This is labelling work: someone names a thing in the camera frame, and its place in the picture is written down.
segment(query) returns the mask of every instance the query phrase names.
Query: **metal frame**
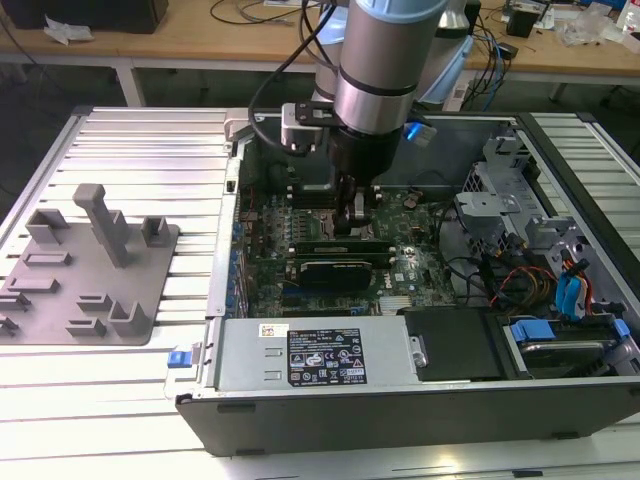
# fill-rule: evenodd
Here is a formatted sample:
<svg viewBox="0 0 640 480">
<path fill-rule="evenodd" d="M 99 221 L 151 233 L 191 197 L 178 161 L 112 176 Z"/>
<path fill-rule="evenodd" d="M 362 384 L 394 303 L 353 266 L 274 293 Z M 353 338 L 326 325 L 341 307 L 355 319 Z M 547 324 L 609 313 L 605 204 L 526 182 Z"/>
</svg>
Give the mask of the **metal frame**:
<svg viewBox="0 0 640 480">
<path fill-rule="evenodd" d="M 261 62 L 250 60 L 206 60 L 185 58 L 152 58 L 136 56 L 99 56 L 99 55 L 57 55 L 36 54 L 33 58 L 41 65 L 69 65 L 88 67 L 111 67 L 116 70 L 125 100 L 129 107 L 143 107 L 146 105 L 144 92 L 140 86 L 137 68 L 176 68 L 188 70 L 231 70 L 231 71 L 260 71 L 273 72 L 280 66 L 280 62 Z M 28 59 L 20 53 L 0 52 L 0 62 L 27 64 Z M 294 63 L 287 72 L 314 73 L 315 64 Z M 480 76 L 480 70 L 465 69 L 460 75 L 455 87 L 444 103 L 444 110 L 457 112 L 462 107 L 462 101 L 469 85 Z M 630 85 L 640 86 L 640 76 L 619 75 L 584 75 L 580 73 L 546 73 L 546 72 L 509 72 L 509 80 L 521 82 L 549 82 L 560 84 L 582 83 L 592 85 Z"/>
<path fill-rule="evenodd" d="M 138 77 L 137 68 L 176 68 L 189 70 L 232 70 L 250 72 L 273 72 L 279 62 L 243 60 L 192 60 L 184 58 L 114 57 L 100 55 L 36 54 L 33 59 L 40 65 L 68 65 L 83 67 L 111 67 L 120 80 L 122 93 L 129 107 L 144 107 L 146 100 Z M 0 62 L 28 64 L 20 53 L 0 52 Z M 294 63 L 287 72 L 313 73 L 314 64 Z"/>
</svg>

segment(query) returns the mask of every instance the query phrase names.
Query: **blue plastic clip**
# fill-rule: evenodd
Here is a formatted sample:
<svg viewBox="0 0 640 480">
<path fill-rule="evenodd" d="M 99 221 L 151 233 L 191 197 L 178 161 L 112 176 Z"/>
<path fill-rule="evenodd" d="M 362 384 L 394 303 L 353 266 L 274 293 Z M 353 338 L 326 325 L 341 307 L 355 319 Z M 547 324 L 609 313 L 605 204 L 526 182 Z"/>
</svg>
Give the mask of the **blue plastic clip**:
<svg viewBox="0 0 640 480">
<path fill-rule="evenodd" d="M 625 321 L 622 320 L 621 318 L 616 318 L 613 321 L 613 326 L 615 327 L 616 332 L 620 336 L 620 340 L 624 340 L 625 338 L 631 336 L 631 331 L 629 330 L 629 327 L 627 326 Z"/>
<path fill-rule="evenodd" d="M 516 343 L 553 340 L 556 338 L 549 321 L 541 318 L 518 320 L 511 325 L 511 333 Z"/>
<path fill-rule="evenodd" d="M 193 354 L 191 352 L 169 352 L 169 359 L 167 360 L 167 366 L 169 368 L 191 368 L 191 359 Z"/>
</svg>

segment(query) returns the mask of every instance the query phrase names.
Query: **floor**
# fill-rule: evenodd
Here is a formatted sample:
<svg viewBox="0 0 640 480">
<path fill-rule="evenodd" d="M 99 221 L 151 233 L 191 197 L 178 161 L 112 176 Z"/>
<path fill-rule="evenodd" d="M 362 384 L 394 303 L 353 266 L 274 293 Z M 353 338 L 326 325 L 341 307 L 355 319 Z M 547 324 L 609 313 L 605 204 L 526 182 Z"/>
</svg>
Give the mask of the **floor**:
<svg viewBox="0 0 640 480">
<path fill-rule="evenodd" d="M 265 75 L 260 72 L 141 71 L 149 106 L 164 107 L 246 106 Z M 0 219 L 11 208 L 74 106 L 124 105 L 120 86 L 108 68 L 48 67 L 43 74 L 31 67 L 27 77 L 24 85 L 7 82 L 0 85 Z M 201 88 L 205 83 L 207 90 Z M 262 106 L 278 107 L 285 101 L 302 100 L 313 90 L 313 78 L 308 74 L 288 74 L 279 83 L 268 92 L 268 102 Z M 490 110 L 591 112 L 623 148 L 628 152 L 635 148 L 633 155 L 640 162 L 640 145 L 637 145 L 640 142 L 640 91 L 618 92 L 605 107 L 600 102 L 611 90 L 610 86 L 571 85 L 555 104 L 547 97 L 550 90 L 550 84 L 507 81 Z"/>
</svg>

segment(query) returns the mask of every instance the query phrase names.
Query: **screw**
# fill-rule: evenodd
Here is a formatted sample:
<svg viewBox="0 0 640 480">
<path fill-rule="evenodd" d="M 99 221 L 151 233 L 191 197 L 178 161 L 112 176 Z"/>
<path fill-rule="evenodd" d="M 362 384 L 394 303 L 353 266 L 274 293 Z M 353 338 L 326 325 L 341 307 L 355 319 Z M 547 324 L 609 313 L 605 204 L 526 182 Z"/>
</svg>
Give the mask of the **screw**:
<svg viewBox="0 0 640 480">
<path fill-rule="evenodd" d="M 427 366 L 427 358 L 422 352 L 413 352 L 413 363 L 415 363 L 418 368 L 424 368 Z"/>
</svg>

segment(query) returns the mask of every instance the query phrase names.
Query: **wooden table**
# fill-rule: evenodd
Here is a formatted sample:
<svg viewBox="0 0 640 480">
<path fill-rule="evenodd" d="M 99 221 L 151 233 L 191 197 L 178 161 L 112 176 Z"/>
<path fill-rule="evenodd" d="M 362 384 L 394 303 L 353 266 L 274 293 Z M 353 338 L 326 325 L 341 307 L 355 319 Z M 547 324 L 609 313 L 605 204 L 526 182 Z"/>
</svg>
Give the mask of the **wooden table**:
<svg viewBox="0 0 640 480">
<path fill-rule="evenodd" d="M 517 47 L 507 79 L 515 81 L 550 82 L 560 84 L 554 88 L 552 99 L 557 99 L 568 83 L 594 85 L 640 85 L 640 55 L 624 46 L 605 41 L 602 44 L 566 47 L 555 31 L 534 29 L 529 38 L 506 34 L 506 24 L 500 13 L 492 11 L 504 4 L 503 0 L 483 0 L 481 10 L 485 26 L 493 32 L 498 43 Z M 456 87 L 445 103 L 448 110 L 459 110 L 467 89 L 487 64 L 487 53 L 478 42 L 465 65 Z"/>
<path fill-rule="evenodd" d="M 238 0 L 228 0 L 216 10 L 224 18 L 239 20 L 235 12 Z M 501 5 L 501 0 L 485 0 L 483 19 L 488 9 Z M 136 76 L 136 68 L 186 68 L 202 70 L 273 71 L 298 46 L 297 28 L 277 25 L 226 25 L 209 16 L 212 0 L 170 0 L 166 17 L 153 35 L 118 32 L 94 32 L 96 40 L 58 44 L 42 31 L 12 30 L 20 44 L 42 64 L 109 66 L 120 79 L 127 104 L 144 105 L 144 96 Z M 284 12 L 282 7 L 255 7 L 256 16 L 272 16 Z M 297 21 L 297 15 L 291 17 Z M 565 47 L 555 32 L 532 33 L 528 39 L 505 35 L 505 25 L 489 17 L 485 25 L 498 41 L 510 43 L 520 50 L 509 70 L 512 80 L 610 85 L 640 85 L 640 55 L 622 45 Z M 0 36 L 0 61 L 28 63 L 9 38 Z M 486 65 L 486 53 L 474 47 L 465 72 L 456 89 L 465 88 Z M 313 72 L 314 65 L 301 55 L 289 71 Z M 456 101 L 447 102 L 456 109 Z"/>
</svg>

